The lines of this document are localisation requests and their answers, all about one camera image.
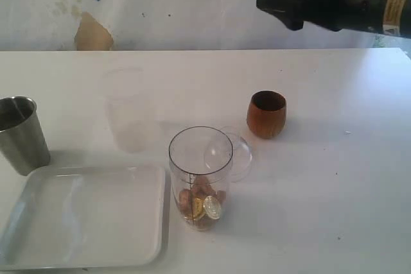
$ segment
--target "white table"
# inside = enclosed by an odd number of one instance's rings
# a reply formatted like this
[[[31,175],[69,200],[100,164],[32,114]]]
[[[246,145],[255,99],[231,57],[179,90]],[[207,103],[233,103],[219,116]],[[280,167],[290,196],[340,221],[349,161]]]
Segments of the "white table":
[[[57,166],[167,166],[170,137],[191,124],[237,126],[254,149],[252,172],[232,185],[231,206],[215,229],[191,230],[171,201],[164,250],[153,264],[90,271],[411,273],[411,61],[399,49],[38,52],[0,59],[0,96],[37,101]],[[152,89],[144,102],[160,107],[156,117],[165,128],[137,154],[117,148],[99,89],[106,72],[129,67],[141,68],[136,87]],[[254,137],[245,124],[251,95],[263,89],[288,100],[286,129],[272,141]],[[3,157],[0,169],[3,228],[25,178]]]

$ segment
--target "stainless steel cup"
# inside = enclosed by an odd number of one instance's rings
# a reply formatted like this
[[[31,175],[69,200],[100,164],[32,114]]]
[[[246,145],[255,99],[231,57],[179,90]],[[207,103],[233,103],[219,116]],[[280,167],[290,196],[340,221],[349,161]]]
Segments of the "stainless steel cup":
[[[23,176],[50,163],[36,109],[24,96],[0,99],[0,151]]]

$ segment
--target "brown cup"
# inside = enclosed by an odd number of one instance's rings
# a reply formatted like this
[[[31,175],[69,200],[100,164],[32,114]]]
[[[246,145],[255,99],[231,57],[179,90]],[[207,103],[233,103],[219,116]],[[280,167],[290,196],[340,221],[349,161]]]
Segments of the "brown cup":
[[[255,135],[270,139],[283,130],[286,121],[286,100],[273,91],[260,91],[251,97],[247,124]]]

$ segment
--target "clear plastic cup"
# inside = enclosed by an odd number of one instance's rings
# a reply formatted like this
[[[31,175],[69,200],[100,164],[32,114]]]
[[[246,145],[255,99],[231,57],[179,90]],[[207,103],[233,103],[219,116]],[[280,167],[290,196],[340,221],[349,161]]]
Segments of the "clear plastic cup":
[[[210,156],[204,160],[204,153]],[[227,204],[233,147],[216,128],[195,126],[170,142],[169,156],[174,199],[181,216],[196,230],[213,227]]]

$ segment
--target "white plastic tray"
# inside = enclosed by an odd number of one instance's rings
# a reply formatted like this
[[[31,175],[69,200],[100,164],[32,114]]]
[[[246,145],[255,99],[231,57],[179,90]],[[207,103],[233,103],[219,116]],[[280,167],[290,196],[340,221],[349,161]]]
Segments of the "white plastic tray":
[[[0,238],[0,271],[151,262],[161,249],[164,185],[155,166],[36,170]]]

